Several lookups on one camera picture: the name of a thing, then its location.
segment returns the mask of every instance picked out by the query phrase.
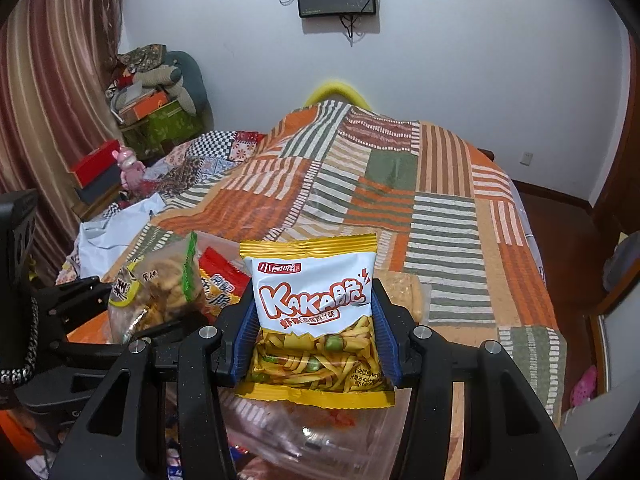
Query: metal screw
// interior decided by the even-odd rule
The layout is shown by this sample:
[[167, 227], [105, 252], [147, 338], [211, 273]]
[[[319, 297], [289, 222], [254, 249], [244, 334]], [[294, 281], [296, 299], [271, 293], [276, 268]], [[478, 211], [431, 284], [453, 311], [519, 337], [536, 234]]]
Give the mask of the metal screw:
[[484, 343], [484, 349], [489, 352], [489, 354], [499, 354], [502, 351], [502, 345], [497, 341], [487, 341]]
[[433, 332], [431, 331], [431, 328], [429, 328], [428, 326], [418, 325], [417, 327], [414, 328], [414, 335], [418, 339], [428, 339], [431, 337], [431, 334], [433, 334]]
[[129, 352], [132, 354], [139, 354], [145, 349], [146, 342], [142, 341], [142, 339], [136, 339], [129, 343]]
[[211, 325], [203, 326], [200, 330], [198, 330], [198, 335], [203, 339], [211, 339], [217, 333], [218, 329]]

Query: striped curtain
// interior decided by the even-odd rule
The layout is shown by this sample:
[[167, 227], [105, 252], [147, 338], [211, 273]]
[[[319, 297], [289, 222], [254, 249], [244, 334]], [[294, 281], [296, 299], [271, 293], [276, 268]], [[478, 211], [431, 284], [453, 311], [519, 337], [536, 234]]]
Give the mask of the striped curtain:
[[0, 192], [40, 193], [33, 256], [53, 282], [73, 247], [68, 168], [119, 135], [104, 97], [121, 0], [20, 0], [0, 28]]

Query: snack bag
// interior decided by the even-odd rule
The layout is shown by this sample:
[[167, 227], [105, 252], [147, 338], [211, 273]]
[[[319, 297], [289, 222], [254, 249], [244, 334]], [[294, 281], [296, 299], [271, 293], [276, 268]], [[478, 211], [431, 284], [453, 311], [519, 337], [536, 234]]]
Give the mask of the snack bag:
[[126, 344], [136, 332], [204, 309], [195, 250], [191, 233], [122, 267], [109, 297], [114, 343]]
[[376, 235], [242, 242], [260, 332], [239, 395], [320, 408], [386, 408], [371, 317]]
[[250, 278], [211, 247], [204, 251], [199, 263], [206, 298], [204, 314], [213, 321], [221, 309], [240, 301]]

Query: striped bedspread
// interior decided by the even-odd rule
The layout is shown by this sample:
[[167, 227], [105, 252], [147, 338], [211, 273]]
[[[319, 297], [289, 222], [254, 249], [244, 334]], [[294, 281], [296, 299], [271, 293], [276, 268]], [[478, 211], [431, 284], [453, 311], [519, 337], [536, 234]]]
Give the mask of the striped bedspread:
[[322, 102], [284, 117], [247, 161], [168, 206], [111, 276], [125, 256], [191, 230], [236, 241], [376, 232], [376, 268], [418, 276], [429, 324], [455, 342], [500, 341], [558, 420], [566, 346], [508, 178], [449, 130]]

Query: pink toy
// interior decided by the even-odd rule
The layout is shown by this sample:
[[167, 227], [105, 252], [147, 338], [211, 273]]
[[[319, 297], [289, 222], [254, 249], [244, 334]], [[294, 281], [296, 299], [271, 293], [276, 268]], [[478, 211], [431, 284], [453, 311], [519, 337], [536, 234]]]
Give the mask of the pink toy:
[[111, 152], [120, 168], [120, 181], [127, 191], [136, 192], [145, 174], [146, 166], [136, 158], [136, 153], [126, 146], [121, 146], [120, 151]]
[[598, 381], [598, 370], [591, 365], [571, 391], [571, 406], [577, 408], [593, 397]]

